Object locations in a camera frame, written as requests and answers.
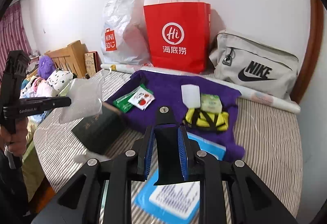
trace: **silver screw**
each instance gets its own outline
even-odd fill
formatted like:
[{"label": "silver screw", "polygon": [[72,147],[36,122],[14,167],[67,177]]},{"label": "silver screw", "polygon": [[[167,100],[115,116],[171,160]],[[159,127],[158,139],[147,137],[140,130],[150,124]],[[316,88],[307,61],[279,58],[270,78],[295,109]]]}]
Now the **silver screw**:
[{"label": "silver screw", "polygon": [[134,150],[127,150],[125,154],[126,154],[126,156],[128,156],[128,157],[132,157],[132,156],[135,155],[135,151],[134,151]]},{"label": "silver screw", "polygon": [[197,155],[198,155],[199,157],[205,157],[205,156],[207,155],[207,152],[205,152],[205,151],[203,151],[203,150],[199,150],[199,151],[197,152]]},{"label": "silver screw", "polygon": [[236,167],[242,168],[242,167],[244,167],[244,162],[242,160],[236,160],[235,165],[236,165]]},{"label": "silver screw", "polygon": [[96,159],[90,159],[90,160],[87,161],[87,164],[89,166],[94,166],[96,163],[97,163],[97,160]]},{"label": "silver screw", "polygon": [[167,113],[167,112],[169,112],[169,108],[167,108],[167,107],[165,107],[165,106],[164,106],[164,107],[161,107],[161,108],[160,108],[160,112],[161,112],[161,113]]}]

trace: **hand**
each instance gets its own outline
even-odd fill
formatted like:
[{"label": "hand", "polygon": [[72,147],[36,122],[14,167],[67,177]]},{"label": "hand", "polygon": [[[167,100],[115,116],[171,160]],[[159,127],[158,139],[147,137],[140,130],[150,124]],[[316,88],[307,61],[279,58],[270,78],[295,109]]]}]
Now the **hand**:
[{"label": "hand", "polygon": [[0,148],[4,151],[5,143],[11,143],[8,146],[9,151],[16,157],[22,156],[26,151],[28,118],[16,120],[16,133],[11,135],[4,126],[0,128]]}]

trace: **blue package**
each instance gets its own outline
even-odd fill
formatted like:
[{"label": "blue package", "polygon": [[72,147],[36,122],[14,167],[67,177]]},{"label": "blue package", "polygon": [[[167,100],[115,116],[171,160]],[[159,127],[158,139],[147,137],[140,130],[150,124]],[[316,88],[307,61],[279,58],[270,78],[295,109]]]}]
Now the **blue package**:
[{"label": "blue package", "polygon": [[[226,148],[187,133],[190,139],[199,143],[204,150],[222,160]],[[134,200],[134,203],[149,214],[169,224],[189,224],[199,209],[200,183],[180,183],[153,186],[158,180],[158,170],[148,179]]]}]

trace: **wooden floor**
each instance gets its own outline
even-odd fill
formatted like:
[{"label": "wooden floor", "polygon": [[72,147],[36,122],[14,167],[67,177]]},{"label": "wooden floor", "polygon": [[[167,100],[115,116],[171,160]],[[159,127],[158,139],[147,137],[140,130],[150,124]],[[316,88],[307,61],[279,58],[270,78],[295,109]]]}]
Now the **wooden floor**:
[{"label": "wooden floor", "polygon": [[32,200],[29,203],[30,211],[34,213],[39,213],[55,194],[56,193],[50,186],[50,183],[48,182],[46,177],[44,177],[40,187],[37,189]]}]

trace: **green package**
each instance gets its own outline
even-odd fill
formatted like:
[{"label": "green package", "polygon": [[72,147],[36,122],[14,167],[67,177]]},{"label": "green package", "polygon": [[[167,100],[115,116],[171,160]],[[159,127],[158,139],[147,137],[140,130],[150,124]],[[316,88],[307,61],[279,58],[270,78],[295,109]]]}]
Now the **green package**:
[{"label": "green package", "polygon": [[133,107],[133,104],[130,104],[128,102],[128,100],[137,92],[137,90],[140,87],[144,88],[146,91],[148,91],[149,93],[153,94],[153,92],[151,90],[147,89],[144,84],[141,84],[136,89],[134,89],[132,92],[130,92],[130,93],[128,93],[128,94],[126,94],[126,95],[124,95],[124,96],[122,96],[122,97],[114,100],[112,102],[112,104],[116,108],[120,109],[123,113],[128,112]]},{"label": "green package", "polygon": [[217,114],[221,113],[222,108],[219,96],[201,94],[201,110]]}]

